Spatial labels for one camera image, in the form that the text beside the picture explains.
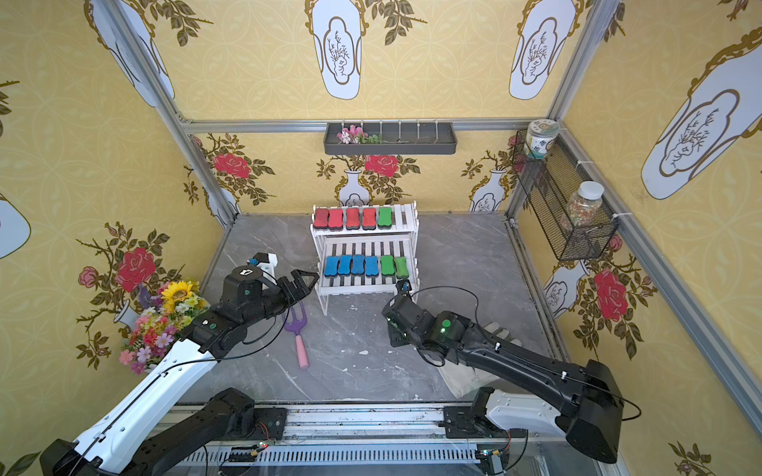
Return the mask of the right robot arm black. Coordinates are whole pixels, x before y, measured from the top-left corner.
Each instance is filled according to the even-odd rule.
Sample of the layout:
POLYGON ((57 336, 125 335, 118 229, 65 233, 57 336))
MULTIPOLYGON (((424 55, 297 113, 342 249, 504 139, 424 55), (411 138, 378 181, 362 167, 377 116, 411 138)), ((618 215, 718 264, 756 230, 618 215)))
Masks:
POLYGON ((625 398, 607 366, 546 357, 457 313, 432 315, 407 293, 393 297, 382 314, 424 359, 462 364, 530 392, 559 412, 555 426, 571 447, 602 463, 617 462, 625 398))

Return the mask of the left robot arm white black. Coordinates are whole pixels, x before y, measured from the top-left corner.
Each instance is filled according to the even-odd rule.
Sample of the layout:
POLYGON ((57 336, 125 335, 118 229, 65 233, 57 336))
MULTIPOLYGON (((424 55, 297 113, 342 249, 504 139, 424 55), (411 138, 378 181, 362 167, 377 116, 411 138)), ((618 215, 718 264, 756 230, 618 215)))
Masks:
POLYGON ((230 359, 248 330, 275 319, 311 295, 319 274, 294 270, 274 279, 239 266, 223 282, 220 301, 185 327, 161 362, 111 412, 75 441, 56 440, 40 456, 46 475, 161 475, 213 440, 248 438, 263 430, 255 402, 229 388, 197 413, 151 436, 190 387, 230 359))

